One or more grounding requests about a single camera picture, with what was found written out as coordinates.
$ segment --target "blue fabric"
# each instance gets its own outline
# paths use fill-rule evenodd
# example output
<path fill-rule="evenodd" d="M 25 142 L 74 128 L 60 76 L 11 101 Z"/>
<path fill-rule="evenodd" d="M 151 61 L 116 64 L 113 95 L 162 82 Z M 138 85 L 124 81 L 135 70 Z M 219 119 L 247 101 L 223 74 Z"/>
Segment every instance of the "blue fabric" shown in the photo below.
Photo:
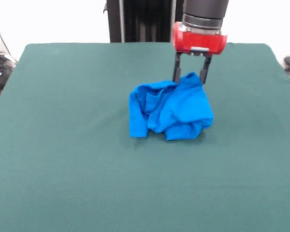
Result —
<path fill-rule="evenodd" d="M 213 123 L 213 113 L 196 73 L 179 83 L 143 84 L 129 96 L 130 136 L 145 138 L 148 131 L 165 133 L 166 140 L 195 139 Z"/>

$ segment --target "blue cloth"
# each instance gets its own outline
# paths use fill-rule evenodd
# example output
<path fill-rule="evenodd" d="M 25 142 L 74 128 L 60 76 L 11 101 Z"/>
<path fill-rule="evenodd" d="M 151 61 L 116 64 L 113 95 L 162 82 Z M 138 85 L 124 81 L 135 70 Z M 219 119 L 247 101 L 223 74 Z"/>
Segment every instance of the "blue cloth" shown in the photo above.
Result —
<path fill-rule="evenodd" d="M 195 139 L 213 123 L 213 113 L 194 72 L 179 83 L 143 84 L 129 96 L 130 136 L 145 138 L 148 131 L 165 133 L 166 140 Z"/>

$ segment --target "green table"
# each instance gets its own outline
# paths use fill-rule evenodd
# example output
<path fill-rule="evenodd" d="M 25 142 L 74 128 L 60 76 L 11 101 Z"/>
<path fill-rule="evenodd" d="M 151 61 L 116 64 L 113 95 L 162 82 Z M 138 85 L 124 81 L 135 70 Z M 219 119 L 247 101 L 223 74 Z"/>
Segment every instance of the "green table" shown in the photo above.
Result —
<path fill-rule="evenodd" d="M 168 43 L 27 46 L 0 98 L 0 232 L 290 232 L 290 80 L 271 49 L 213 59 L 197 140 L 131 139 L 130 91 L 173 63 Z"/>

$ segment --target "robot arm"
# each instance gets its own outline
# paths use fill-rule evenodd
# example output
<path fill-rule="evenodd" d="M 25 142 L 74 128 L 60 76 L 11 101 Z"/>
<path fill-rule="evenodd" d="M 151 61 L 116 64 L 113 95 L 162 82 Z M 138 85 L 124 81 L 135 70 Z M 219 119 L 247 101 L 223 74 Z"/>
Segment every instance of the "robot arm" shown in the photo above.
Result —
<path fill-rule="evenodd" d="M 176 22 L 172 42 L 176 50 L 173 81 L 180 78 L 182 54 L 205 56 L 200 80 L 205 84 L 212 55 L 219 55 L 227 44 L 227 36 L 221 34 L 223 18 L 229 0 L 185 0 L 182 22 Z"/>

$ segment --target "table surface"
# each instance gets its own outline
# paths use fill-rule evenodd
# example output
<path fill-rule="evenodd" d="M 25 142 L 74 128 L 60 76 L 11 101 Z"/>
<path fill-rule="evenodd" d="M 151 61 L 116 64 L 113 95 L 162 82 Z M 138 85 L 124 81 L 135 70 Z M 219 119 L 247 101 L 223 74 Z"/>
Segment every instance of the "table surface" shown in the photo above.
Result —
<path fill-rule="evenodd" d="M 290 80 L 271 49 L 213 59 L 197 140 L 131 139 L 130 91 L 173 63 L 168 43 L 27 46 L 0 97 L 0 232 L 290 232 Z"/>

